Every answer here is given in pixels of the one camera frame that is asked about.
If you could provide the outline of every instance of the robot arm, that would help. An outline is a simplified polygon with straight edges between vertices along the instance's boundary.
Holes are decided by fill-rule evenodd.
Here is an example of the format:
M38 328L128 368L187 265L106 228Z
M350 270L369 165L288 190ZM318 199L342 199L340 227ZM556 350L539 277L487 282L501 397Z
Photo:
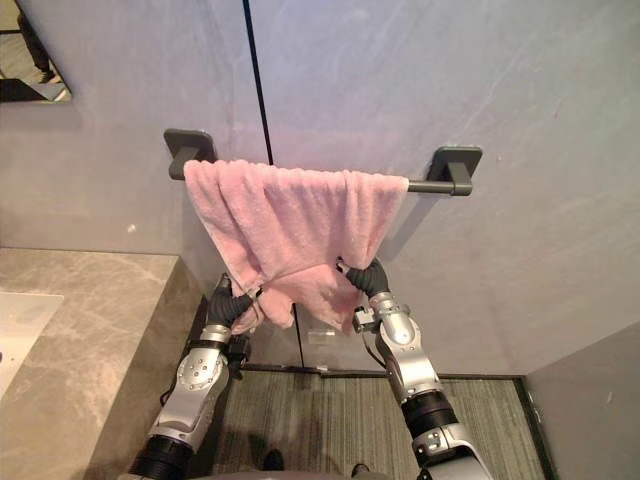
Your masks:
M175 387L149 431L147 444L129 475L121 479L184 478L189 459L200 448L218 397L227 386L231 325L260 293L256 289L234 298L229 277L222 275L209 303L206 326L200 338L190 343L176 372Z
M418 479L491 480L422 349L420 328L409 316L409 309L400 306L391 294L380 262L376 259L358 270L339 259L337 268L369 298L369 308L355 312L354 329L376 334L376 348L384 359L422 469Z

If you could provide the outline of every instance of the towel bar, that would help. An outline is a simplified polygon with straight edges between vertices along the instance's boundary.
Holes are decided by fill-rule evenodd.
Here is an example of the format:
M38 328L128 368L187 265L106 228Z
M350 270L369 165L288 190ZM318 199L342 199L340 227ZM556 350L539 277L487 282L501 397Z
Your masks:
M213 140L206 132L170 128L165 130L164 140L173 157L169 176L174 180L184 180L184 164L189 160L218 159ZM482 150L478 147L440 147L433 154L426 180L409 180L409 191L469 195L473 188L471 176L481 157Z

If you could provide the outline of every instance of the shoe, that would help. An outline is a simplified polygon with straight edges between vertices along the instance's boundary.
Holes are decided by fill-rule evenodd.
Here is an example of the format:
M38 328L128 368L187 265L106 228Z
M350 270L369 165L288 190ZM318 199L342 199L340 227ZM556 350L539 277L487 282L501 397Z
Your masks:
M284 470L284 458L280 450L270 450L264 457L262 462L262 470L264 471L282 471Z
M49 83L49 80L51 80L55 76L56 76L56 74L53 73L52 70L47 70L46 72L42 72L42 77L40 78L40 83Z
M367 467L364 463L356 463L356 466L351 470L351 478L358 476L358 474L362 472L368 472L369 467Z

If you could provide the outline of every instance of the pink towel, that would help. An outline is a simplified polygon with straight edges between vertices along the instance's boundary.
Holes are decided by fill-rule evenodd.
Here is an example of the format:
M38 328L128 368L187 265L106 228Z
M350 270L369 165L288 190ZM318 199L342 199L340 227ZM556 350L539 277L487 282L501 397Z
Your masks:
M406 178L288 170L244 160L189 161L184 175L234 293L263 289L234 333L265 317L291 326L293 302L336 328L350 329L361 294L336 271L336 257L358 268L371 263L407 192Z

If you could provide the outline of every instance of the white sink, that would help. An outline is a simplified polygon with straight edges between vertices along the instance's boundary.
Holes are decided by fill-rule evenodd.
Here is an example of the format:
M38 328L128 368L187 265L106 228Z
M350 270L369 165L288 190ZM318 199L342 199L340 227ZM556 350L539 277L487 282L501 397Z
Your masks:
M62 300L62 295L0 292L0 399Z

